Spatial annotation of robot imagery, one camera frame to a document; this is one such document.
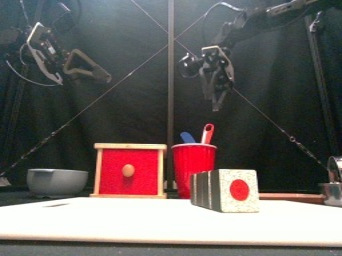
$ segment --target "red circle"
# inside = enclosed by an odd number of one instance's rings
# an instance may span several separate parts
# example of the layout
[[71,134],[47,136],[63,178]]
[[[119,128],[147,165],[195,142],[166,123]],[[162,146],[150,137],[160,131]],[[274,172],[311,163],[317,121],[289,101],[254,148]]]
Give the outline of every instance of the red circle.
[[234,180],[230,185],[230,193],[235,200],[243,201],[250,194],[250,187],[245,180]]

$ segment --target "wooden knob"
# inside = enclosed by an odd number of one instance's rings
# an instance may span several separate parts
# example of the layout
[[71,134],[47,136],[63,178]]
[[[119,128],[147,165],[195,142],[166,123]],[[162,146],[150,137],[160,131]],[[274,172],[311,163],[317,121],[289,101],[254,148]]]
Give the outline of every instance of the wooden knob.
[[123,167],[123,176],[130,178],[134,176],[135,168],[131,164],[124,165]]

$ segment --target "table surface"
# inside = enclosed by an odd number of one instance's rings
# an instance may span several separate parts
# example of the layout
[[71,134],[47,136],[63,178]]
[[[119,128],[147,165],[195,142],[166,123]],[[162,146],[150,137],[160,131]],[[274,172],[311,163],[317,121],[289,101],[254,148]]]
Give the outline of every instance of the table surface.
[[0,207],[16,220],[1,223],[0,240],[342,247],[341,215],[278,200],[261,200],[258,213],[219,213],[190,200],[79,197]]

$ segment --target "red cup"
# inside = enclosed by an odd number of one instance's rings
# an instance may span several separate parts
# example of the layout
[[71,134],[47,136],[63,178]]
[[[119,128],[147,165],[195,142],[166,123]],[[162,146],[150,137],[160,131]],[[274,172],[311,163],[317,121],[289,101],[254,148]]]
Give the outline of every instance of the red cup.
[[203,143],[186,143],[172,146],[175,180],[179,198],[190,198],[190,177],[211,171],[215,166],[217,147]]

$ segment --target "red box face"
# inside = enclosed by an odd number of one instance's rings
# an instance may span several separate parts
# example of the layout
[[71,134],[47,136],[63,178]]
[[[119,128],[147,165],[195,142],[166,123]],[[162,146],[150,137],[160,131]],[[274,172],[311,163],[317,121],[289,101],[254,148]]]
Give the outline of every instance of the red box face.
[[[123,175],[123,167],[131,164],[135,172]],[[103,149],[100,194],[158,194],[158,150]]]

